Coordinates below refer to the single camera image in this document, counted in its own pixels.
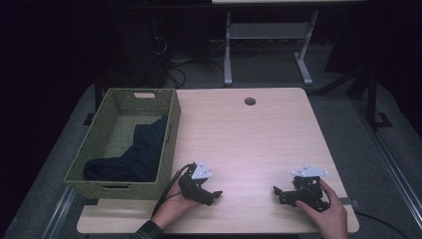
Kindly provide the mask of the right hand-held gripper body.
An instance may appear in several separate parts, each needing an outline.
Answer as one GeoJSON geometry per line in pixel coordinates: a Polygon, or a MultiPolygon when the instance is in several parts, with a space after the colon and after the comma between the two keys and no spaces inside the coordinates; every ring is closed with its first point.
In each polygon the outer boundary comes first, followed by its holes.
{"type": "Polygon", "coordinates": [[[328,203],[322,200],[322,189],[319,183],[322,176],[328,175],[326,170],[304,164],[301,168],[293,170],[292,175],[298,200],[318,212],[328,209],[328,203]]]}

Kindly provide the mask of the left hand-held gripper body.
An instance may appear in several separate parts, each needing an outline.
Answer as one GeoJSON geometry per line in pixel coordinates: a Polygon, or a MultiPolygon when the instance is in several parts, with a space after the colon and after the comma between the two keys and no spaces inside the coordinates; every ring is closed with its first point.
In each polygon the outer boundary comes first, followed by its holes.
{"type": "Polygon", "coordinates": [[[178,181],[182,195],[193,201],[198,197],[206,197],[207,190],[202,188],[202,184],[212,176],[206,162],[200,160],[198,163],[187,164],[183,170],[184,173],[178,181]]]}

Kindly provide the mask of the person's left hand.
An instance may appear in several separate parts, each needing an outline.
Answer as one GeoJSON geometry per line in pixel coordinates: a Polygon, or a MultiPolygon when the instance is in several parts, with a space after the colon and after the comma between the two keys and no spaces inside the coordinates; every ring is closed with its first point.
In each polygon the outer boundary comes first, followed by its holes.
{"type": "Polygon", "coordinates": [[[165,201],[151,217],[151,220],[162,230],[165,230],[170,224],[178,220],[188,210],[199,206],[198,202],[186,199],[181,194],[178,183],[174,183],[172,185],[164,199],[165,201]]]}

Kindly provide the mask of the person's right hand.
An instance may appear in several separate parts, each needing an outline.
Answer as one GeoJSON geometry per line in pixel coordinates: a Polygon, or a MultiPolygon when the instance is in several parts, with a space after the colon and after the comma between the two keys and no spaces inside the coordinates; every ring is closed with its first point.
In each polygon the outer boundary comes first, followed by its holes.
{"type": "Polygon", "coordinates": [[[302,201],[296,205],[310,217],[323,239],[349,239],[347,232],[347,210],[342,205],[337,194],[322,179],[319,181],[329,199],[329,209],[317,212],[302,201]]]}

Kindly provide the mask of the dark navy cloth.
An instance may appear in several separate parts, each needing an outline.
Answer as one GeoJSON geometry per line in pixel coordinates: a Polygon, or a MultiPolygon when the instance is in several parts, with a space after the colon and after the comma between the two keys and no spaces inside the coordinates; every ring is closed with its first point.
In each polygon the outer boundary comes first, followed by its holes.
{"type": "Polygon", "coordinates": [[[84,177],[92,181],[154,182],[168,117],[137,124],[132,145],[119,157],[95,158],[86,163],[84,177]]]}

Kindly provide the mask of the green woven basket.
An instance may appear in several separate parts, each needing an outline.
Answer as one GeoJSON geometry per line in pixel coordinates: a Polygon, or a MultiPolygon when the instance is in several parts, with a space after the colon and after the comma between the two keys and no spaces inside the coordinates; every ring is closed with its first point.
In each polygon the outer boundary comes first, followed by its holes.
{"type": "Polygon", "coordinates": [[[173,89],[108,90],[68,170],[65,182],[87,199],[158,199],[172,176],[180,114],[177,92],[173,89]],[[168,122],[153,181],[85,179],[84,167],[90,160],[123,155],[133,145],[133,135],[138,124],[151,124],[162,117],[167,117],[168,122]]]}

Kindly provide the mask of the black metal stand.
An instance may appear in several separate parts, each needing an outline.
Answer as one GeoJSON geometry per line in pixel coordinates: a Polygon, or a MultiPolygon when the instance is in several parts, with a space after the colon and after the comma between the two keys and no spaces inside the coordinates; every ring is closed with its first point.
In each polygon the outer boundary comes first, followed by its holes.
{"type": "Polygon", "coordinates": [[[366,97],[366,120],[369,125],[378,130],[380,127],[392,127],[392,123],[385,113],[378,113],[376,111],[377,99],[377,78],[371,68],[366,70],[366,84],[367,84],[367,97],[366,97]]]}

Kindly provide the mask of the metal floor rail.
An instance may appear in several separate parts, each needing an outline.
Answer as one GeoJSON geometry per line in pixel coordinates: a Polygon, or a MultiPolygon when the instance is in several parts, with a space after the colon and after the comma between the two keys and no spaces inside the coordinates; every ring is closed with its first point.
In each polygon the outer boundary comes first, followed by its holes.
{"type": "Polygon", "coordinates": [[[387,145],[382,138],[379,129],[374,127],[366,118],[363,105],[357,101],[352,101],[351,104],[359,118],[362,120],[367,133],[380,152],[386,165],[386,169],[389,172],[396,188],[398,189],[399,194],[403,198],[419,229],[422,231],[422,201],[418,198],[405,174],[400,169],[393,154],[387,148],[387,145]]]}
{"type": "Polygon", "coordinates": [[[75,196],[76,191],[70,186],[66,186],[54,208],[53,215],[49,219],[46,229],[44,230],[42,239],[57,239],[69,210],[72,207],[75,196]]]}

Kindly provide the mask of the white metal table frame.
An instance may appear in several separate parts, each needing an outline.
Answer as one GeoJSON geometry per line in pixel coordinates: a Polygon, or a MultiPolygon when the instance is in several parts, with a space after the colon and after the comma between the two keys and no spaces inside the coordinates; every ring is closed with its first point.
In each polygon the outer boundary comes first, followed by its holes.
{"type": "Polygon", "coordinates": [[[224,85],[231,86],[231,43],[233,40],[302,40],[302,48],[294,53],[295,61],[306,86],[313,83],[305,56],[317,22],[318,11],[313,11],[307,22],[293,23],[233,23],[231,13],[226,14],[225,55],[223,61],[224,85]]]}

